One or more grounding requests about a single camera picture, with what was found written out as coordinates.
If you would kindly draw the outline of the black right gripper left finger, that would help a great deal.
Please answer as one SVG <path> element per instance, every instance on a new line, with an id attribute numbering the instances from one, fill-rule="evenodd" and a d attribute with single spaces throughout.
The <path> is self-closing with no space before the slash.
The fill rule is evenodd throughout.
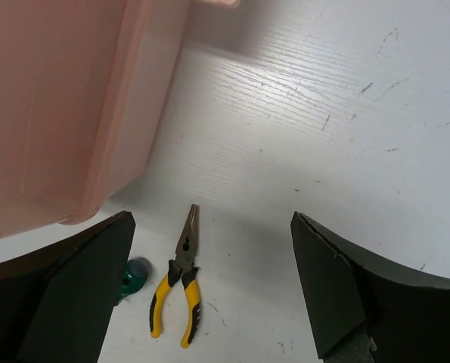
<path id="1" fill-rule="evenodd" d="M 96 362 L 134 232 L 121 212 L 0 262 L 0 362 Z"/>

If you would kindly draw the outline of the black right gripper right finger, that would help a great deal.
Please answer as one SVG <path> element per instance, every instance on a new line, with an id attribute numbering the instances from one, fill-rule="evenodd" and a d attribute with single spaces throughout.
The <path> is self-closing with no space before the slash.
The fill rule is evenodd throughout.
<path id="1" fill-rule="evenodd" d="M 450 362 L 450 278 L 386 259 L 294 213 L 299 279 L 325 362 Z"/>

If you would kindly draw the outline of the green stubby screwdriver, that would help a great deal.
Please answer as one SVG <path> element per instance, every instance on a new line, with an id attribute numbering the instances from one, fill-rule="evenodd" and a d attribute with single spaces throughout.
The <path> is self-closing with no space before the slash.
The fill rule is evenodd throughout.
<path id="1" fill-rule="evenodd" d="M 116 306 L 142 289 L 149 278 L 150 271 L 149 262 L 142 256 L 132 258 L 126 263 Z"/>

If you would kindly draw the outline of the yellow black long-nose pliers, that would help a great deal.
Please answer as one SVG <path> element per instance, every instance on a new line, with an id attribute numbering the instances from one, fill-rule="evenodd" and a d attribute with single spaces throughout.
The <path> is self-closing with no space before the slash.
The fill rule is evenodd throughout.
<path id="1" fill-rule="evenodd" d="M 199 219 L 200 207 L 193 204 L 178 239 L 175 258 L 168 262 L 168 271 L 154 292 L 149 312 L 150 333 L 156 339 L 163 332 L 162 310 L 166 297 L 178 282 L 182 283 L 188 304 L 188 323 L 181 341 L 183 349 L 192 344 L 201 320 L 199 268 L 194 264 L 199 244 Z"/>

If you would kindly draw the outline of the pink plastic toolbox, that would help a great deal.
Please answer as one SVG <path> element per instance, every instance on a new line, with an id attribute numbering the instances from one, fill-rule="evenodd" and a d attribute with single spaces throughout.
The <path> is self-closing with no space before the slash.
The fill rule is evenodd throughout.
<path id="1" fill-rule="evenodd" d="M 143 173 L 189 1 L 0 1 L 0 238 L 90 219 Z"/>

